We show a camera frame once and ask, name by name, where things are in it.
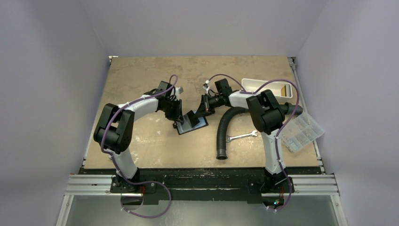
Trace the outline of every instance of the white wall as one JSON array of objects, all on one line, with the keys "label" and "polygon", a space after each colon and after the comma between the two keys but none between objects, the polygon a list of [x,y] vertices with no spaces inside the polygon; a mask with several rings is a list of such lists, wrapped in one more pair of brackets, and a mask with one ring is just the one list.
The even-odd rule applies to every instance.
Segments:
[{"label": "white wall", "polygon": [[77,0],[3,0],[0,21],[0,224],[54,225],[107,54]]},{"label": "white wall", "polygon": [[330,0],[297,56],[351,225],[398,225],[399,2]]},{"label": "white wall", "polygon": [[296,56],[326,2],[82,0],[113,56]]}]

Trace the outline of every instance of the wrench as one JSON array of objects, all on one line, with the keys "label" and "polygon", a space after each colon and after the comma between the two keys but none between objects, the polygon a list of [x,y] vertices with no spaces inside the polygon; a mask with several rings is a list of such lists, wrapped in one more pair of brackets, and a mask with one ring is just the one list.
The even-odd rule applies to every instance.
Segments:
[{"label": "wrench", "polygon": [[240,138],[244,138],[244,137],[257,137],[258,135],[256,134],[258,131],[254,130],[251,133],[247,133],[247,134],[243,134],[243,135],[238,135],[235,137],[231,137],[231,136],[226,136],[226,143],[230,143],[231,141],[235,140],[235,139],[240,139]]}]

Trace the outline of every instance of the wooden table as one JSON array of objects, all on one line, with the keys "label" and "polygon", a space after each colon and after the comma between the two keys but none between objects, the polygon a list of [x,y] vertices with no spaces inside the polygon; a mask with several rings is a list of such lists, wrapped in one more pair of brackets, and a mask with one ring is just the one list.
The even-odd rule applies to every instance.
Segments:
[{"label": "wooden table", "polygon": [[[177,74],[177,86],[182,86],[183,114],[196,110],[205,92],[202,84],[214,74],[225,73],[241,81],[242,78],[271,80],[284,78],[295,82],[285,56],[196,56],[196,57],[115,57],[108,74],[99,110],[106,103],[122,104],[139,98],[144,92],[157,88]],[[239,86],[229,80],[233,90]],[[291,103],[295,103],[296,93]],[[214,168],[261,167],[265,155],[261,136],[238,139],[227,144],[227,160],[216,159],[216,131],[227,107],[219,107],[216,114],[207,117],[209,126],[178,135],[172,121],[163,112],[151,113],[137,120],[133,128],[130,152],[140,168]],[[230,123],[228,135],[249,133],[255,128],[249,114],[236,116]],[[100,151],[98,143],[88,145],[86,169],[114,168],[108,155]],[[318,166],[313,144],[298,153],[283,147],[287,166]]]}]

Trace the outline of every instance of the plastic box compartment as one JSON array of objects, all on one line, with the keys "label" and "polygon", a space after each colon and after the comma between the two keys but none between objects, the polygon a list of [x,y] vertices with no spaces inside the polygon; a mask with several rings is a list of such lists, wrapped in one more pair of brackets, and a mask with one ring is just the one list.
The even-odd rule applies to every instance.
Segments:
[{"label": "plastic box compartment", "polygon": [[298,152],[304,146],[324,134],[324,129],[306,112],[292,119],[281,132],[281,140],[290,152]]},{"label": "plastic box compartment", "polygon": [[[265,82],[267,81],[257,80],[257,79],[242,79],[241,85],[248,92],[255,92]],[[270,89],[273,92],[274,96],[279,102],[286,102],[292,98],[292,86],[288,82],[280,82],[280,81],[272,82],[267,86],[263,87],[260,90],[260,92],[267,89]]]}]

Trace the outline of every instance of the clear plastic organizer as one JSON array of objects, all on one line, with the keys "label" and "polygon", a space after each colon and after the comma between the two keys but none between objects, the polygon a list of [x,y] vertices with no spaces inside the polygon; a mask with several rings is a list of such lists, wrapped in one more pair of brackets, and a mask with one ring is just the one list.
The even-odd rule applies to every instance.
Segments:
[{"label": "clear plastic organizer", "polygon": [[306,112],[292,119],[281,132],[281,140],[290,152],[298,152],[324,134],[324,129]]}]

